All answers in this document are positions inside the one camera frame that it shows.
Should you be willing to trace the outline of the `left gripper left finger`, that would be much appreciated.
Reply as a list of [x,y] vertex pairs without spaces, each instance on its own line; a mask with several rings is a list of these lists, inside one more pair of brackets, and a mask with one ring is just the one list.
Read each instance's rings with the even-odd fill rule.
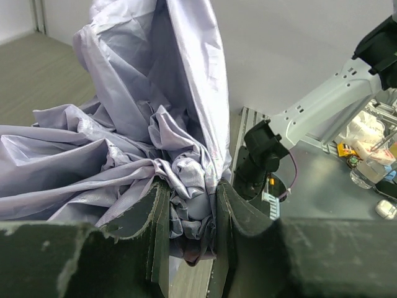
[[170,188],[155,179],[122,215],[1,222],[2,297],[167,297]]

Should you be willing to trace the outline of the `lavender folding umbrella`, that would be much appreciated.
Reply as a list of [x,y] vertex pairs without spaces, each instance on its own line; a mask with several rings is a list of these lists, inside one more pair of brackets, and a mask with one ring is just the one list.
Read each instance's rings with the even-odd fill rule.
[[216,255],[216,187],[231,175],[225,55],[210,1],[94,1],[73,48],[95,96],[1,127],[1,219],[101,227],[171,188],[170,254]]

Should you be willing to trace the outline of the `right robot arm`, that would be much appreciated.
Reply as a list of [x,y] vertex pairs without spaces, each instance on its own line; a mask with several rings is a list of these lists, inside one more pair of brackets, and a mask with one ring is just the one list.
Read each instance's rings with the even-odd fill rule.
[[244,135],[233,187],[245,200],[260,199],[280,160],[309,131],[346,107],[396,87],[396,15],[367,34],[352,58],[323,84],[282,113],[263,119]]

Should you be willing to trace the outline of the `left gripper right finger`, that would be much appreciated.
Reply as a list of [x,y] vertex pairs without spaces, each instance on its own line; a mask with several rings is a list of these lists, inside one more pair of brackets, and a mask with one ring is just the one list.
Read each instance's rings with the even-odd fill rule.
[[216,190],[212,297],[395,297],[396,222],[268,218]]

